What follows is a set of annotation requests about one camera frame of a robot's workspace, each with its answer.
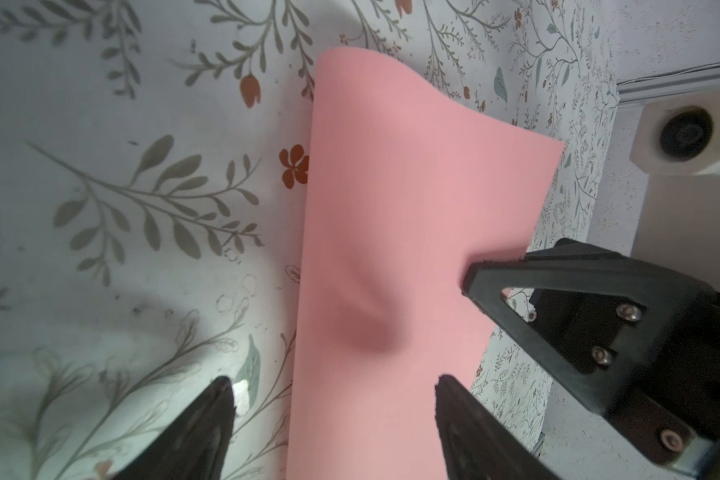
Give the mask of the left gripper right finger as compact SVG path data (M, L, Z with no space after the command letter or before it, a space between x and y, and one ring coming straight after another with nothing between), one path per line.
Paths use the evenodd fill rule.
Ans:
M435 420L450 480L557 480L455 377L435 386Z

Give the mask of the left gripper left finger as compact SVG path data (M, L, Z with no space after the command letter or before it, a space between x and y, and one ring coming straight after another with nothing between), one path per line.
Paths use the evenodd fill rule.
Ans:
M236 415L231 380L219 376L129 465L120 480L217 480Z

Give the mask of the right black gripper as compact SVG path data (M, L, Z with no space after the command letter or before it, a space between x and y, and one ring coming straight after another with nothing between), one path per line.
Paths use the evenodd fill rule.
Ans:
M652 464L720 479L720 293L708 284L561 239L471 264L462 293Z

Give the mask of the pink square paper sheet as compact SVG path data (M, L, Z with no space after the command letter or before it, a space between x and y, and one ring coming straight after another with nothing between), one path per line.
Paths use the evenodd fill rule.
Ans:
M442 479L436 384L471 384L494 328L464 275L524 256L564 144L374 51L316 81L286 475Z

